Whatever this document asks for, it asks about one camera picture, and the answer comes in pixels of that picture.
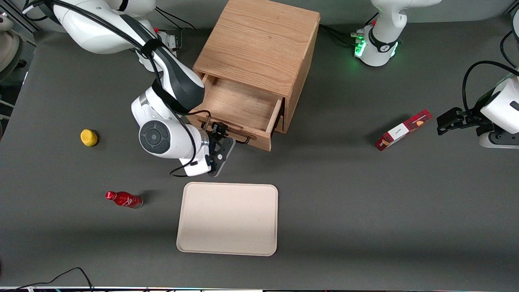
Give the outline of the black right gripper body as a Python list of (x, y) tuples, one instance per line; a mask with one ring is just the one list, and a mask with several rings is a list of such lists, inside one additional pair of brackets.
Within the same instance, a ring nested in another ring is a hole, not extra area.
[(210, 171), (208, 174), (219, 174), (228, 157), (228, 138), (210, 133), (209, 142)]

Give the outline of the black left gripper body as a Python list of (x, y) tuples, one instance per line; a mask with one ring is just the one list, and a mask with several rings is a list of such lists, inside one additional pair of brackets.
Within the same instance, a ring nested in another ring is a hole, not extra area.
[(478, 126), (476, 128), (476, 133), (478, 136), (483, 133), (492, 132), (495, 129), (493, 122), (490, 121), (489, 118), (486, 118), (481, 110), (485, 107), (491, 100), (494, 98), (493, 91), (488, 91), (486, 94), (482, 95), (475, 102), (473, 108), (468, 107), (467, 97), (465, 97), (465, 121), (469, 127)]

